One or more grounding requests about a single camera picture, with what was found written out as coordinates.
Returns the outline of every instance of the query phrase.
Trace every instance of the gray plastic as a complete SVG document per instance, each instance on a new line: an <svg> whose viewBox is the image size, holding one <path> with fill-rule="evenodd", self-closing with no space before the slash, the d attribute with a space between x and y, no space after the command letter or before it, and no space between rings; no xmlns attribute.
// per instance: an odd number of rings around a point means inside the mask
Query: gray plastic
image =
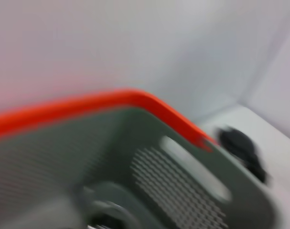
<svg viewBox="0 0 290 229"><path fill-rule="evenodd" d="M211 185L166 153L160 145L165 136L209 170L229 191L230 199L218 200ZM279 225L275 205L262 186L208 144L211 153L193 146L148 112L131 107L3 137L0 229L86 228L95 201L123 207L144 229ZM49 203L58 202L57 211L49 213Z"/></svg>

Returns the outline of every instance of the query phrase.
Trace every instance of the white shelf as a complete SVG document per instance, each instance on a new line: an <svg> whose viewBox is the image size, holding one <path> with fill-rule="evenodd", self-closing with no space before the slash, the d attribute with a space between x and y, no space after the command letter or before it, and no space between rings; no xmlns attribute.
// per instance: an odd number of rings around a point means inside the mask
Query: white shelf
<svg viewBox="0 0 290 229"><path fill-rule="evenodd" d="M268 187L279 199L284 213L284 229L290 229L290 139L257 114L239 105L196 124L213 138L216 137L217 128L230 126L255 142L262 162L271 175Z"/></svg>

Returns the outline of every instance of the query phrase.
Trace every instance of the orange rim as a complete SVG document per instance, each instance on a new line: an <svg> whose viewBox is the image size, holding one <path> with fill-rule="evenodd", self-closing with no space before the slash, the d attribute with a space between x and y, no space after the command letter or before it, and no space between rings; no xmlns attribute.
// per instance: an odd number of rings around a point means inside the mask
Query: orange rim
<svg viewBox="0 0 290 229"><path fill-rule="evenodd" d="M17 112L0 114L0 136L10 135L29 128L37 128L49 122L87 112L125 105L147 110L195 146L210 150L204 144L204 139L212 139L202 130L154 95L138 90L88 95Z"/></svg>

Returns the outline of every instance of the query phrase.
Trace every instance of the white wall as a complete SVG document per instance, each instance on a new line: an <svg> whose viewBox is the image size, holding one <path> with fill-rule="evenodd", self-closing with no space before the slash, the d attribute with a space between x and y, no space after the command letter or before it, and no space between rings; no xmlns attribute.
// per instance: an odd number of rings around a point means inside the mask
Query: white wall
<svg viewBox="0 0 290 229"><path fill-rule="evenodd" d="M290 0L0 0L0 112L132 86L195 119L232 104Z"/></svg>
<svg viewBox="0 0 290 229"><path fill-rule="evenodd" d="M247 105L290 137L290 34Z"/></svg>

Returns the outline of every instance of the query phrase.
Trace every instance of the plastic basket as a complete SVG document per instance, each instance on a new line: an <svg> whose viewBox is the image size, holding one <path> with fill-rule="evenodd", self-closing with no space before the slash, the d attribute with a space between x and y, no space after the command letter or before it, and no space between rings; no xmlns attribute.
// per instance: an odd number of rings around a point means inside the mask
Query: plastic basket
<svg viewBox="0 0 290 229"><path fill-rule="evenodd" d="M121 91L0 115L0 229L280 228L241 165L154 96Z"/></svg>

